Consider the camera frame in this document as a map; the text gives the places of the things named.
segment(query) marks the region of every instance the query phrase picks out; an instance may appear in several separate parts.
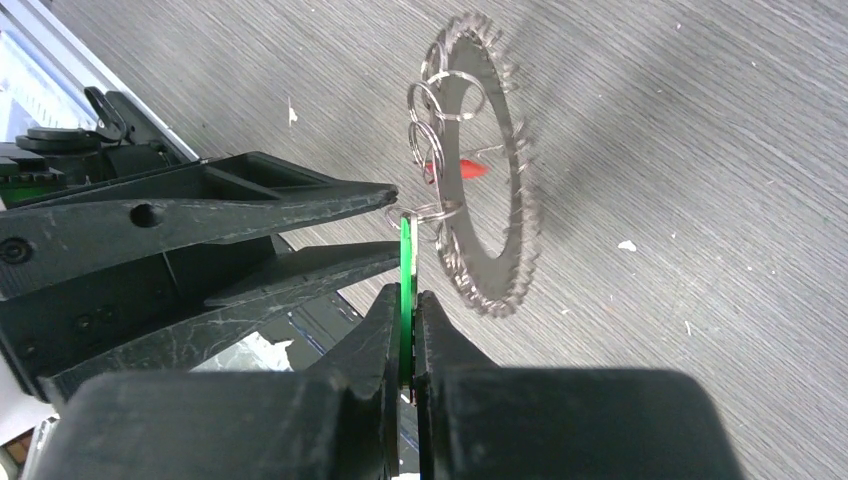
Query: red tag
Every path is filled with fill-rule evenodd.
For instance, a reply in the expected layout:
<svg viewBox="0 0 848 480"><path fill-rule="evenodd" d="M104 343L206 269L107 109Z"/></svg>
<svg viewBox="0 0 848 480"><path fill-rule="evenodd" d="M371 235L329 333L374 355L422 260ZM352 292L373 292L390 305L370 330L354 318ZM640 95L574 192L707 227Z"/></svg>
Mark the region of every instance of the red tag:
<svg viewBox="0 0 848 480"><path fill-rule="evenodd" d="M431 175L433 174L432 163L427 163L427 171L430 172ZM459 161L459 171L462 174L462 179L467 180L469 178L482 177L489 171L489 167L463 158Z"/></svg>

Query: silver ring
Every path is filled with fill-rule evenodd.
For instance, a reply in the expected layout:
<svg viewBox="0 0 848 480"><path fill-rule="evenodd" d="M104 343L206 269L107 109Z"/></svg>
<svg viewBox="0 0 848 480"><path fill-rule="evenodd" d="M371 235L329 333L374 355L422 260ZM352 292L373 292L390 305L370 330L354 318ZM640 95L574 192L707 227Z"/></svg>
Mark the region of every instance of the silver ring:
<svg viewBox="0 0 848 480"><path fill-rule="evenodd" d="M433 161L430 162L430 164L433 166L432 173L430 173L427 169L428 162L421 155L421 146L418 143L419 132L421 132L427 138L427 142L430 144L428 156L430 155L430 152L432 152ZM436 186L436 192L438 192L439 179L442 178L445 168L445 154L442 151L442 144L441 142L439 142L438 135L436 135L436 132L433 131L433 127L429 123L422 122L420 120L409 124L408 135L409 148L412 149L412 155L415 158L415 163L421 167L425 181L429 182L427 175L432 175L431 180Z"/></svg>
<svg viewBox="0 0 848 480"><path fill-rule="evenodd" d="M415 90L418 88L423 90L421 93L423 93L431 102L433 102L433 108L435 110L442 109L442 106L439 104L439 99L436 98L436 94L433 93L433 90L430 88L430 85L431 84L427 82L415 82L410 85L409 90L406 91L406 108L409 109L409 118L413 122L417 122L419 120L418 112L415 110Z"/></svg>
<svg viewBox="0 0 848 480"><path fill-rule="evenodd" d="M418 223L429 224L435 222L443 222L464 208L464 205L458 202L449 202L447 205L441 203L428 203L418 208L401 207L400 205L391 205L386 208L384 215L389 225L400 230L400 224L394 220L393 213L400 212L401 214L408 213L418 217Z"/></svg>
<svg viewBox="0 0 848 480"><path fill-rule="evenodd" d="M469 74L467 74L463 71L460 71L460 70L445 70L443 72L439 72L439 73L433 75L432 77L428 78L426 82L427 82L428 85L433 85L434 83L439 82L439 81L444 80L444 79L449 78L449 77L461 78L461 79L471 83L475 87L477 87L477 90L480 91L480 102L477 104L477 108L475 108L474 111L472 111L472 112L465 112L465 113L460 112L458 114L452 114L451 115L451 114L444 113L444 111L441 108L441 105L439 105L438 101L436 101L435 104L438 108L436 108L433 111L433 114L436 116L436 118L439 118L439 119L444 120L444 121L450 121L450 122L462 122L462 121L465 121L465 120L471 120L472 118L479 115L480 112L482 112L483 109L486 108L486 101L488 101L488 96L486 95L486 89L483 88L483 84L480 83L480 80L478 80L477 77L475 77L474 75L469 75Z"/></svg>
<svg viewBox="0 0 848 480"><path fill-rule="evenodd" d="M424 56L424 61L421 62L421 81L427 82L427 79L432 77L434 73L441 72L444 70L445 65L447 65L447 58L444 55L444 43L436 40L430 45L430 48L427 49L427 54ZM438 64L433 65L433 60L436 60L436 55L438 55ZM424 104L424 108L426 108L429 112L433 112L433 106L429 105L430 98L426 93L421 92L421 101Z"/></svg>

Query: black plastic part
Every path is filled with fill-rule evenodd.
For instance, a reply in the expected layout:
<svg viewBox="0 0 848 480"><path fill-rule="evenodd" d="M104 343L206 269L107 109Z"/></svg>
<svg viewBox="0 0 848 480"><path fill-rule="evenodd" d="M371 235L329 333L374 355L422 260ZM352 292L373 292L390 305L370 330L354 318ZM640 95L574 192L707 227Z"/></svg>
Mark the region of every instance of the black plastic part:
<svg viewBox="0 0 848 480"><path fill-rule="evenodd" d="M26 136L33 140L67 142L84 140L88 137L88 132L82 128L34 127L27 130Z"/></svg>
<svg viewBox="0 0 848 480"><path fill-rule="evenodd" d="M118 178L159 170L169 165L167 156L158 147L150 145L105 147L102 155Z"/></svg>
<svg viewBox="0 0 848 480"><path fill-rule="evenodd" d="M291 251L282 240L278 248ZM341 295L334 294L307 302L290 315L268 322L259 332L271 343L294 340L286 353L291 367L301 371L332 351L361 321L362 316ZM399 414L400 472L418 473L417 413L404 401L400 403Z"/></svg>
<svg viewBox="0 0 848 480"><path fill-rule="evenodd" d="M396 242L278 257L270 235L382 208L397 190L297 184L306 171L275 160L168 167L3 213L0 231L32 249L0 263L0 339L24 388L61 408L103 371L192 368L307 300L397 267ZM261 185L228 173L257 165Z"/></svg>
<svg viewBox="0 0 848 480"><path fill-rule="evenodd" d="M6 212L3 235L27 240L38 254L23 265L0 264L0 300L161 252L234 244L348 218L397 196L392 185L370 183L278 183L274 191L216 165L169 167ZM109 248L84 255L93 241Z"/></svg>
<svg viewBox="0 0 848 480"><path fill-rule="evenodd" d="M388 478L397 458L398 286L300 373L123 373L87 383L42 480Z"/></svg>
<svg viewBox="0 0 848 480"><path fill-rule="evenodd" d="M0 188L64 186L65 176L47 165L43 157L8 158L0 156Z"/></svg>
<svg viewBox="0 0 848 480"><path fill-rule="evenodd" d="M68 155L96 151L100 148L100 140L93 137L81 137L73 140L40 140L18 135L15 137L15 145L30 152Z"/></svg>
<svg viewBox="0 0 848 480"><path fill-rule="evenodd" d="M104 97L126 125L127 134L122 145L149 145L156 148L170 166L194 161L193 158L186 157L126 95L109 91L104 94ZM98 127L98 132L106 135L114 131L108 127L105 129Z"/></svg>
<svg viewBox="0 0 848 480"><path fill-rule="evenodd" d="M388 478L397 471L398 292L385 286L365 320L304 372L89 382L36 478ZM430 468L422 478L743 478L691 378L499 368L450 325L432 293L420 299L416 391L428 391L418 409L428 424L421 463Z"/></svg>
<svg viewBox="0 0 848 480"><path fill-rule="evenodd" d="M98 133L114 143L128 140L130 126L103 92L97 87L86 87L83 89L83 93L91 108L94 109L97 118L100 119Z"/></svg>
<svg viewBox="0 0 848 480"><path fill-rule="evenodd" d="M63 186L79 186L115 178L114 170L97 150L71 155L39 154L23 150L14 143L0 143L0 171L9 171L10 163L18 165L22 172L54 172L63 177ZM38 202L41 198L7 202L6 207L16 208Z"/></svg>

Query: grey carpet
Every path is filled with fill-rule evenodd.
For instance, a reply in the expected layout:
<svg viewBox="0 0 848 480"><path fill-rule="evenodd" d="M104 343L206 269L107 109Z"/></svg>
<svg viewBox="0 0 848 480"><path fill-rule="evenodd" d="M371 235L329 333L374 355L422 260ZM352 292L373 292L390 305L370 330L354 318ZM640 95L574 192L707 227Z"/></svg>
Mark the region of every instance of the grey carpet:
<svg viewBox="0 0 848 480"><path fill-rule="evenodd" d="M54 5L202 155L265 150L398 183L408 206L429 192L410 166L406 87L444 20L474 7L522 62L511 101L535 120L543 264L508 320L464 311L429 253L423 286L501 363L694 375L752 478L848 478L844 2ZM493 231L489 180L470 202ZM374 214L288 238L392 235ZM344 294L364 309L378 283Z"/></svg>

